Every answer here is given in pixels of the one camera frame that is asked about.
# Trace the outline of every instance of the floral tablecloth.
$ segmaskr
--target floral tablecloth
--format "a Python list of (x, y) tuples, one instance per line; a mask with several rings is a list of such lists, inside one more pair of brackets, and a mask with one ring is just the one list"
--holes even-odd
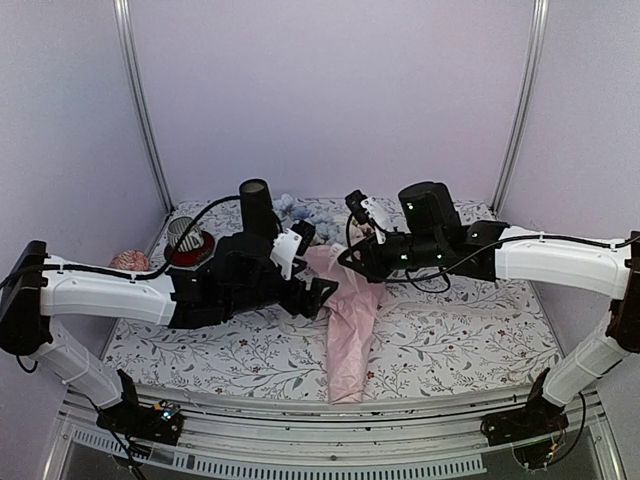
[[(401, 228), (396, 201), (379, 199)], [(348, 211), (331, 199), (301, 201), (344, 232)], [(185, 202), (174, 216), (195, 216), (206, 202)], [(490, 219), (481, 203), (458, 202), (463, 223)], [(241, 229), (239, 206), (222, 205), (201, 225), (214, 237)], [(164, 261), (163, 234), (152, 264)], [(558, 348), (527, 282), (451, 277), (444, 294), (389, 286), (374, 328), (365, 401), (451, 395), (530, 383), (559, 360)], [(429, 289), (443, 284), (434, 280)], [(290, 318), (277, 306), (224, 325), (171, 330), (119, 320), (106, 361), (136, 381), (188, 391), (272, 399), (326, 400), (326, 315)]]

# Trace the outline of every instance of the table surface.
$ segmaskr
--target table surface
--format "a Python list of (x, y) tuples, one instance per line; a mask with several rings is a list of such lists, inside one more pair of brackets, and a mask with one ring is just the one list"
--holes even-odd
[[(406, 228), (399, 204), (379, 199)], [(300, 201), (329, 214), (344, 231), (348, 210), (333, 199)], [(185, 202), (173, 217), (195, 216), (206, 202)], [(457, 202), (463, 223), (491, 219), (486, 205)], [(209, 212), (201, 226), (215, 238), (241, 230), (237, 203)], [(166, 233), (152, 255), (164, 261)], [(524, 281), (451, 277), (445, 294), (388, 287), (395, 308), (376, 319), (364, 400), (452, 395), (527, 384), (559, 360), (543, 311)], [(435, 280), (430, 289), (441, 286)], [(136, 381), (219, 395), (326, 400), (326, 315), (291, 318), (279, 307), (237, 315), (226, 324), (171, 330), (119, 320), (105, 360)]]

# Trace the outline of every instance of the pink fabric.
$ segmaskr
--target pink fabric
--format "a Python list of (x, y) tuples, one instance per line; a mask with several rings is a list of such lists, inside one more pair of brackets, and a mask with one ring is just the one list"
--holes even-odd
[(149, 270), (149, 258), (137, 250), (125, 250), (113, 257), (109, 266), (118, 270), (146, 272)]
[(373, 322), (384, 300), (384, 285), (367, 280), (337, 262), (341, 245), (311, 247), (305, 260), (323, 278), (340, 283), (326, 306), (331, 310), (327, 332), (329, 402), (361, 402), (373, 339)]

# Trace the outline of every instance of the ventilation grille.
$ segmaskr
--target ventilation grille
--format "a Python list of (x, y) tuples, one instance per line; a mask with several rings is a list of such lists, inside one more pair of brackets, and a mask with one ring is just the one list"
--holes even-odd
[[(106, 432), (75, 427), (73, 440), (105, 453), (125, 457), (120, 445)], [(215, 476), (217, 479), (225, 480), (437, 480), (465, 477), (487, 471), (482, 464), (480, 455), (398, 466), (341, 468), (260, 465), (219, 460), (182, 452), (173, 452), (173, 461), (168, 464), (148, 460), (137, 455), (134, 457), (149, 465), (200, 474), (205, 477)]]

